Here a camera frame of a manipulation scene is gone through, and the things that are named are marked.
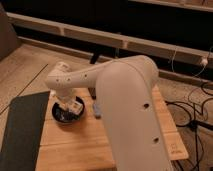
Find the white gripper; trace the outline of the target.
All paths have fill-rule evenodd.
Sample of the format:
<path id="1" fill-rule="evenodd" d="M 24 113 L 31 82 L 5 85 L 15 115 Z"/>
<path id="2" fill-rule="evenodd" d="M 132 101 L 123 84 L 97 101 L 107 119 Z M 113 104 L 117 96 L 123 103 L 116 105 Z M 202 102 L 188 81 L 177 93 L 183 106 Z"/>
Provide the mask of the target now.
<path id="1" fill-rule="evenodd" d="M 59 101 L 59 105 L 63 109 L 68 109 L 68 105 L 76 101 L 76 96 L 73 94 L 72 90 L 68 91 L 56 91 L 55 96 Z"/>

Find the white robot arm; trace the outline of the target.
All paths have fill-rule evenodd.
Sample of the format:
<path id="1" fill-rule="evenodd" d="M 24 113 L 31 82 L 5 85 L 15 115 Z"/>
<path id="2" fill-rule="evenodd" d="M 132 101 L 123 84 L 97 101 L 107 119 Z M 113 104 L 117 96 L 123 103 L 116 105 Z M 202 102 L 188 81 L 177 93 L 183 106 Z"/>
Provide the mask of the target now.
<path id="1" fill-rule="evenodd" d="M 114 59 L 79 71 L 59 62 L 45 83 L 62 102 L 72 88 L 96 90 L 117 171 L 173 171 L 153 104 L 158 68 L 147 56 Z"/>

